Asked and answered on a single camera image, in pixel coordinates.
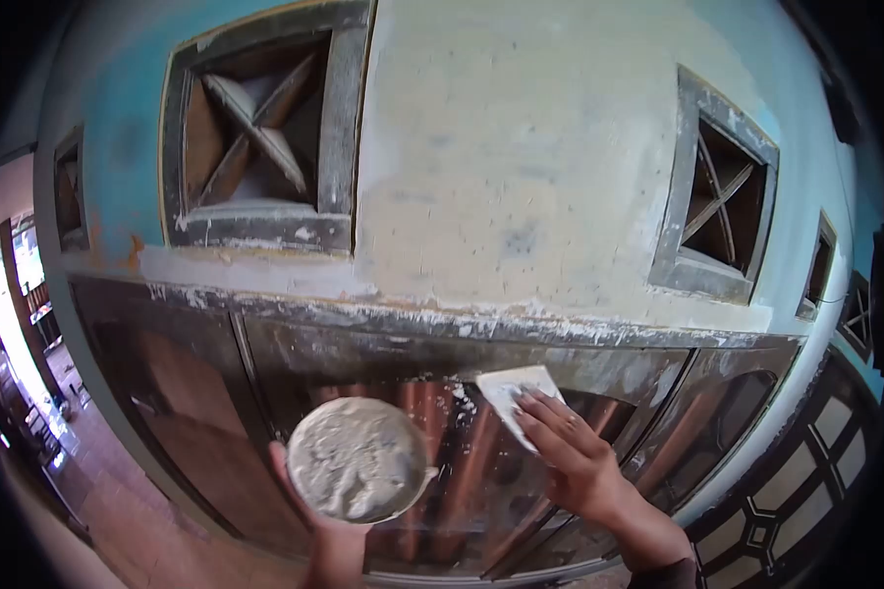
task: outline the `rust stain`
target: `rust stain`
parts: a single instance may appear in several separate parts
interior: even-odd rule
[[[94,268],[105,267],[105,247],[99,236],[102,234],[102,222],[96,211],[91,212],[91,226],[88,228],[88,262]]]
[[[140,259],[138,253],[144,251],[144,242],[135,234],[131,234],[131,252],[128,253],[127,265],[132,272],[140,270]]]

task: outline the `window frame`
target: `window frame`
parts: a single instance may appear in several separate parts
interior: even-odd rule
[[[171,53],[162,118],[160,177],[170,246],[245,247],[347,253],[353,250],[354,193],[373,0],[283,6],[206,32]],[[318,203],[189,208],[185,144],[198,74],[248,48],[301,43],[331,32],[318,142]]]
[[[860,315],[851,316],[851,300],[859,295],[859,290],[863,289],[867,293],[867,309],[863,310]],[[874,351],[874,338],[871,336],[871,284],[868,282],[866,278],[857,270],[853,269],[851,271],[851,280],[849,282],[849,291],[845,297],[845,302],[842,305],[842,313],[841,316],[838,317],[838,327],[836,328],[839,335],[841,335],[851,346],[851,349],[854,350],[855,353],[858,354],[862,362],[867,363],[867,361],[871,357],[871,353]],[[862,341],[854,332],[851,331],[851,328],[847,324],[848,321],[851,321],[854,318],[860,317],[867,313],[867,340]]]
[[[76,125],[55,147],[53,153],[53,198],[55,205],[55,229],[59,237],[59,249],[62,252],[85,252],[88,251],[90,243],[88,240],[88,225],[85,218],[85,202],[84,191],[82,190],[84,182],[84,174],[82,170],[83,155],[83,127],[81,124]],[[75,156],[75,173],[78,175],[78,182],[72,189],[72,196],[79,207],[79,220],[82,229],[82,235],[77,240],[66,240],[65,237],[74,230],[64,231],[59,224],[62,210],[59,202],[59,165],[64,159]]]
[[[831,276],[831,265],[835,261],[835,246],[838,245],[838,235],[835,232],[835,229],[831,226],[831,221],[825,215],[825,211],[819,211],[818,213],[818,231],[815,234],[815,242],[814,242],[814,252],[812,255],[812,260],[809,262],[809,273],[805,277],[805,289],[802,289],[802,298],[800,299],[799,309],[796,311],[796,317],[801,319],[802,321],[815,321],[815,317],[818,315],[818,305],[811,299],[809,299],[809,288],[812,285],[812,274],[815,270],[815,260],[818,258],[819,248],[818,242],[825,241],[829,246],[829,264],[825,268],[825,276],[823,279],[823,283],[825,287],[829,283],[829,276]],[[820,301],[825,296],[825,289],[823,287]]]
[[[779,152],[757,124],[716,89],[678,66],[678,133],[674,167],[661,236],[655,249],[648,284],[694,291],[719,300],[749,304],[756,284],[776,200]],[[746,274],[710,257],[682,247],[697,157],[698,124],[703,120],[761,166],[766,184],[756,242]]]

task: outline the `metal bowl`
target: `metal bowl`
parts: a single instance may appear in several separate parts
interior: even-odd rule
[[[302,419],[287,468],[312,510],[353,524],[399,516],[436,474],[423,432],[398,408],[366,397],[326,402]]]

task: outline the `tiled floor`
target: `tiled floor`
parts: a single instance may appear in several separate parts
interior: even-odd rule
[[[78,390],[81,378],[65,344],[48,360],[72,402],[69,383]],[[87,395],[72,404],[67,427],[60,441],[69,456],[55,473],[56,484],[88,525],[96,552],[128,587],[297,587],[300,565],[212,536],[161,494]],[[619,566],[567,586],[619,589],[628,581]]]

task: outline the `window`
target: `window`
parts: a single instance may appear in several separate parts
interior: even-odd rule
[[[671,191],[649,284],[749,303],[766,247],[778,150],[683,67]]]
[[[818,219],[818,236],[815,239],[815,251],[812,254],[809,278],[806,280],[802,302],[796,312],[800,319],[809,321],[815,319],[818,303],[822,300],[825,284],[829,281],[834,246],[835,230],[831,228],[831,223],[825,217],[825,213],[821,213]]]
[[[841,321],[838,323],[838,333],[845,336],[860,359],[867,362],[874,347],[871,337],[871,301],[867,280],[858,270],[851,273],[851,285]]]
[[[350,253],[371,7],[286,6],[174,51],[161,154],[171,245]]]
[[[63,252],[88,249],[82,195],[82,127],[55,148],[55,225]]]

